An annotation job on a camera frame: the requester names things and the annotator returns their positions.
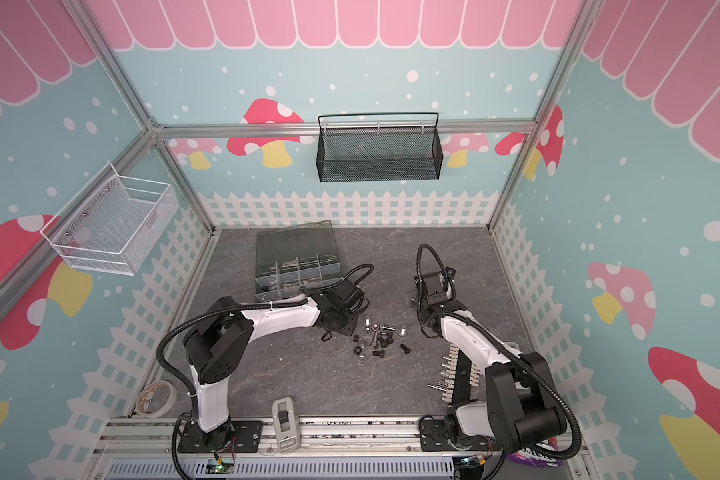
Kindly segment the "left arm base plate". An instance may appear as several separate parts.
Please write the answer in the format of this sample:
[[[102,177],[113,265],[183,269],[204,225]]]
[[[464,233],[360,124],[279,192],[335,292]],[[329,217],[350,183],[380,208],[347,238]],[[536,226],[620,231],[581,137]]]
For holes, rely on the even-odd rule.
[[[211,432],[203,431],[197,423],[180,430],[179,453],[256,453],[262,437],[262,421],[228,420]]]

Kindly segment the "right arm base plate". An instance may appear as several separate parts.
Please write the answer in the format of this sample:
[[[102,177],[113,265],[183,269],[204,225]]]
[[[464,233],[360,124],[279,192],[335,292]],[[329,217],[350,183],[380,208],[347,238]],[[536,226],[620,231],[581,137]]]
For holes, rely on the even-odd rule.
[[[421,450],[424,452],[495,452],[499,444],[491,437],[467,435],[451,415],[425,415],[417,423]]]

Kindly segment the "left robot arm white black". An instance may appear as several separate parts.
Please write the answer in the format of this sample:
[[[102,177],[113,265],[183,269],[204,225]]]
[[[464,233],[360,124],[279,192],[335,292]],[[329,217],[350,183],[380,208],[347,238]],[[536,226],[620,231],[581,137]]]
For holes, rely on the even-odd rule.
[[[311,327],[323,329],[326,337],[334,333],[351,335],[367,306],[363,290],[348,279],[316,289],[303,287],[293,297],[264,303],[240,304],[223,297],[206,313],[166,333],[156,348],[156,360],[187,388],[190,422],[209,434],[230,422],[228,378],[251,342]],[[171,364],[165,354],[166,347],[181,333],[185,335],[189,375]]]

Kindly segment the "clear plastic organizer box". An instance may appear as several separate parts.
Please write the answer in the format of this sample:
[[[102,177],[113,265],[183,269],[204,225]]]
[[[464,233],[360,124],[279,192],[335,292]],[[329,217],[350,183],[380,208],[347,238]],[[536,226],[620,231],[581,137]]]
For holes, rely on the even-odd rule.
[[[256,236],[255,297],[286,299],[302,287],[317,288],[341,277],[330,220],[266,230]]]

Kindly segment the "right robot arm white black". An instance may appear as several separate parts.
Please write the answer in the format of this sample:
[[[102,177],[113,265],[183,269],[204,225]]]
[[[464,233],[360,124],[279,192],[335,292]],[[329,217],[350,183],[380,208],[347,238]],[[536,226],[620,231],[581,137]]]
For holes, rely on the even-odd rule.
[[[421,325],[483,371],[486,401],[460,405],[453,413],[463,434],[492,437],[509,453],[528,449],[556,460],[575,457],[583,443],[581,428],[545,358],[509,347],[480,324],[456,299],[446,274],[419,274],[415,286]]]

